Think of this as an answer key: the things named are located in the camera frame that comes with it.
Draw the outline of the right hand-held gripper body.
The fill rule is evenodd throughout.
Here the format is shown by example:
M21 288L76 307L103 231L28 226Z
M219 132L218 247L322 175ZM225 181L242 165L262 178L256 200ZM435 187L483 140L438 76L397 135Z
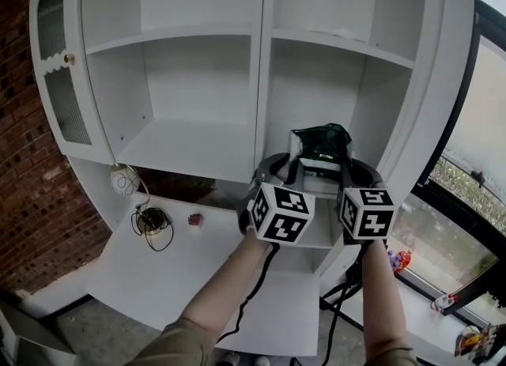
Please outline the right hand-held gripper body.
M355 241L387 240L396 218L387 188L346 187L339 195L338 219Z

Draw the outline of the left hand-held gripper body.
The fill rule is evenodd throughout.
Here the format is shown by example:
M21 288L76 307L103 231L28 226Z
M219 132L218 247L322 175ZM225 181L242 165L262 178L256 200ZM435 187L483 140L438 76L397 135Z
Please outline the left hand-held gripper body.
M271 243L295 244L314 219L315 196L263 175L251 182L236 214L240 231Z

